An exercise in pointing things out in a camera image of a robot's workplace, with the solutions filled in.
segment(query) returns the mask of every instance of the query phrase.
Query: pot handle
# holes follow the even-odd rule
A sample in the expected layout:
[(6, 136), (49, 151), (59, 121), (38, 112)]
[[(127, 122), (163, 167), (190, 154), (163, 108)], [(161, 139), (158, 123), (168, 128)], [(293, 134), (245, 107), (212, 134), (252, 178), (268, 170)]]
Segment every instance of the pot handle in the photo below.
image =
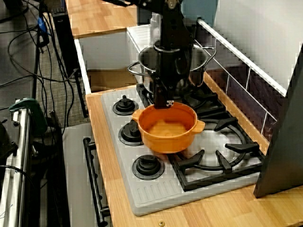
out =
[(136, 111), (133, 113), (133, 115), (132, 115), (132, 119), (133, 119), (135, 122), (138, 122), (139, 117), (140, 117), (140, 115), (141, 115), (142, 112), (143, 112), (143, 110), (141, 110), (141, 109), (136, 110)]
[(210, 61), (211, 59), (214, 58), (214, 56), (215, 56), (216, 53), (217, 53), (217, 50), (216, 50), (216, 48), (211, 47), (211, 46), (202, 46), (196, 39), (195, 39), (195, 42), (200, 46), (201, 49), (210, 49), (210, 50), (213, 50), (213, 51), (214, 51), (213, 54), (210, 56), (210, 58), (207, 59), (205, 65), (204, 65), (204, 67), (203, 67), (203, 72), (205, 72), (207, 64), (209, 63), (209, 61)]
[(135, 72), (135, 71), (132, 70), (132, 67), (135, 66), (135, 65), (138, 65), (138, 64), (140, 64), (138, 61), (135, 62), (135, 63), (133, 63), (133, 64), (131, 64), (130, 66), (128, 66), (127, 70), (128, 70), (130, 73), (132, 73), (132, 74), (134, 74), (134, 75), (136, 75), (136, 76), (150, 77), (150, 75), (148, 75), (148, 74), (144, 74), (144, 73), (140, 73), (140, 72)]
[(203, 121), (197, 121), (197, 124), (195, 125), (194, 129), (193, 129), (193, 133), (194, 134), (198, 134), (198, 133), (201, 133), (203, 130), (204, 130), (204, 127), (205, 127), (205, 122)]
[(204, 65), (204, 67), (203, 67), (203, 71), (205, 72), (207, 64), (209, 63), (209, 61), (210, 61), (211, 59), (214, 58), (214, 56), (215, 56), (216, 53), (217, 53), (217, 50), (216, 50), (214, 47), (211, 47), (211, 46), (203, 46), (202, 49), (210, 49), (210, 50), (213, 50), (213, 51), (214, 51), (213, 54), (210, 56), (210, 58), (208, 58), (207, 61), (205, 62), (205, 65)]

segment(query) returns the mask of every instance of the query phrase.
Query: green clamp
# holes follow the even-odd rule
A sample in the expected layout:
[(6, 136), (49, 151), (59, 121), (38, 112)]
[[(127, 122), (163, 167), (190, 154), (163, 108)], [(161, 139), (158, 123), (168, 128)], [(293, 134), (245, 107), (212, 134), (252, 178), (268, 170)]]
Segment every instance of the green clamp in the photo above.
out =
[(25, 98), (10, 106), (9, 111), (15, 112), (20, 109), (29, 109), (31, 112), (31, 128), (34, 136), (41, 136), (47, 130), (47, 121), (42, 109), (34, 98)]

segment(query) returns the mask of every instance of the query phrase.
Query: screw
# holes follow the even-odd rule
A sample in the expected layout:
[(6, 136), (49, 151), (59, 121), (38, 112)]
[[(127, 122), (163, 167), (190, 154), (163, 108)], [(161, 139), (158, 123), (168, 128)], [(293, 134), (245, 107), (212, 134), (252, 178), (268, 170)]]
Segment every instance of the screw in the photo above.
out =
[(160, 227), (165, 226), (165, 222), (164, 222), (164, 221), (159, 222), (159, 226), (160, 226)]

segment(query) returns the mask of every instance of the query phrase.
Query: orange pot handle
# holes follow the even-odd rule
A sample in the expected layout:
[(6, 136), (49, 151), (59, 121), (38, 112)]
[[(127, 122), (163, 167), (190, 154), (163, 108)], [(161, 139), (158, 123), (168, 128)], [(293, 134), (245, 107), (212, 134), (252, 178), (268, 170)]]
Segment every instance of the orange pot handle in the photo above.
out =
[(140, 110), (140, 109), (136, 110), (136, 111), (133, 113), (133, 115), (132, 115), (132, 119), (133, 119), (135, 122), (138, 122), (139, 117), (140, 117), (140, 115), (141, 115), (142, 112), (143, 112), (143, 110)]
[(205, 127), (205, 122), (202, 122), (202, 121), (197, 121), (197, 124), (196, 126), (194, 127), (193, 129), (193, 133), (194, 134), (198, 134), (198, 133), (201, 133), (203, 130), (204, 130), (204, 127)]

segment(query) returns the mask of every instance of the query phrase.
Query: wooden shelf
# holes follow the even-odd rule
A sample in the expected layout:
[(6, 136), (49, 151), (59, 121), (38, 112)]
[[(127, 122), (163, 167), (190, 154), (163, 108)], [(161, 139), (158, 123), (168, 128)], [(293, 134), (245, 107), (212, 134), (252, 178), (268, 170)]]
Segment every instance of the wooden shelf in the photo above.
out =
[(137, 25), (137, 7), (116, 6), (102, 0), (67, 0), (75, 39), (111, 34)]

